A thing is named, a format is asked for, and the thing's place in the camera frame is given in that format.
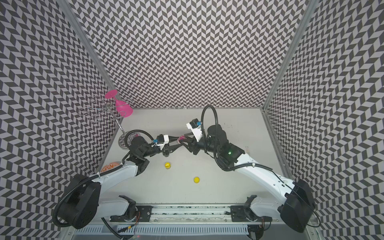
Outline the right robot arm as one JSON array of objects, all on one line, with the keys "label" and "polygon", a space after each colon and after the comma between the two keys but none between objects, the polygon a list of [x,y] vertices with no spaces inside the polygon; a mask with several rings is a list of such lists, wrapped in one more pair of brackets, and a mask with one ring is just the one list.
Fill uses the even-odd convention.
[{"label": "right robot arm", "polygon": [[230,143],[212,105],[205,106],[201,116],[186,124],[190,133],[185,134],[180,143],[194,155],[200,151],[212,153],[221,170],[243,174],[272,195],[270,199],[248,197],[243,206],[246,219],[251,222],[262,218],[282,220],[292,230],[303,233],[316,215],[317,205],[310,185],[302,179],[295,181],[278,175]]}]

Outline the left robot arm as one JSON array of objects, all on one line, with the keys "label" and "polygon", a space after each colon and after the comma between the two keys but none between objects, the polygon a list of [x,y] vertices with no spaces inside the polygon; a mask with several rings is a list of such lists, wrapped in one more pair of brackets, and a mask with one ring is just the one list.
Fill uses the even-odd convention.
[{"label": "left robot arm", "polygon": [[55,226],[81,229],[94,219],[107,217],[118,217],[127,222],[138,220],[139,211],[134,200],[124,195],[116,200],[103,200],[102,195],[119,183],[143,173],[149,165],[148,157],[157,154],[167,157],[180,147],[177,144],[179,137],[159,135],[147,142],[143,137],[147,132],[140,130],[139,133],[131,141],[125,137],[129,153],[117,167],[89,177],[78,174],[71,180],[53,210]]}]

